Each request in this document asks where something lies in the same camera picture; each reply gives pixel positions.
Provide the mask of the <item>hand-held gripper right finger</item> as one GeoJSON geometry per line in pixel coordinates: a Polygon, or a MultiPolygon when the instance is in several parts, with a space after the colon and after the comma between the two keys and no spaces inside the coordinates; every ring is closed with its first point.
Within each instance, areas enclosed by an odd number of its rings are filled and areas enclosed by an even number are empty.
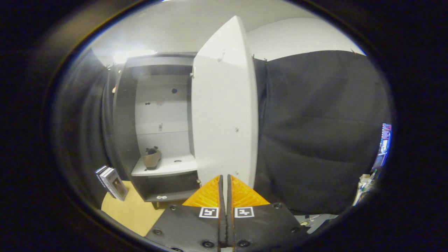
{"type": "Polygon", "coordinates": [[[233,252],[289,252],[309,237],[285,204],[227,176],[227,244],[233,252]]]}

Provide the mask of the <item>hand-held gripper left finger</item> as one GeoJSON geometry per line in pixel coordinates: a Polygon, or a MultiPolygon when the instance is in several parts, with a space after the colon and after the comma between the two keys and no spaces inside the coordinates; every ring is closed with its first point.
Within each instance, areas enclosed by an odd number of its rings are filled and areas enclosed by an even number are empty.
{"type": "Polygon", "coordinates": [[[178,252],[220,252],[227,245],[223,176],[200,187],[182,204],[170,204],[146,238],[178,252]]]}

